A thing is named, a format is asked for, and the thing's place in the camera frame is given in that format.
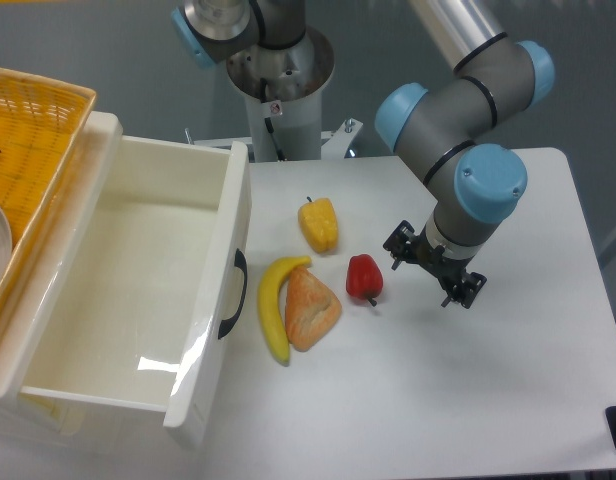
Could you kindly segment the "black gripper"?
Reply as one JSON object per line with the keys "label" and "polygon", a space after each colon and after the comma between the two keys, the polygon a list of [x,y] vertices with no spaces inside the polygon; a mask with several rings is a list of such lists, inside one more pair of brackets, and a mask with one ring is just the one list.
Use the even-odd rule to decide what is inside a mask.
{"label": "black gripper", "polygon": [[435,277],[446,292],[441,303],[443,308],[455,303],[470,309],[487,282],[486,276],[465,270],[466,259],[446,257],[443,246],[432,247],[424,234],[416,235],[414,228],[406,220],[397,225],[384,241],[382,248],[392,258],[392,269],[397,269],[402,263],[417,264]]}

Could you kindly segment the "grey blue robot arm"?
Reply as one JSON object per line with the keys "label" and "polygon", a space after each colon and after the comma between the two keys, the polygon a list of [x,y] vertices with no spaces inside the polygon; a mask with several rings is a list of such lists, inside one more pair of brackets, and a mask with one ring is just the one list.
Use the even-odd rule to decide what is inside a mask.
{"label": "grey blue robot arm", "polygon": [[[435,277],[448,302],[469,307],[486,279],[468,265],[527,186],[516,154],[477,138],[544,99],[555,68],[540,45],[511,41],[480,1],[412,7],[454,80],[438,91],[403,85],[377,110],[382,141],[436,199],[421,231],[402,222],[384,247]],[[321,94],[334,54],[308,26],[304,2],[186,1],[171,20],[198,66],[225,65],[246,103],[256,160],[321,157]]]}

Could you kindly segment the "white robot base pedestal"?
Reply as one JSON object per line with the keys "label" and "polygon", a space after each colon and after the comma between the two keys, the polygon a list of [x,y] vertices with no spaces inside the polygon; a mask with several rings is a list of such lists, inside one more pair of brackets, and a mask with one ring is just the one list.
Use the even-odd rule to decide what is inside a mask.
{"label": "white robot base pedestal", "polygon": [[253,45],[226,60],[228,78],[245,103],[256,162],[351,154],[362,122],[348,118],[334,131],[322,129],[322,96],[334,67],[330,42],[310,26],[287,49]]}

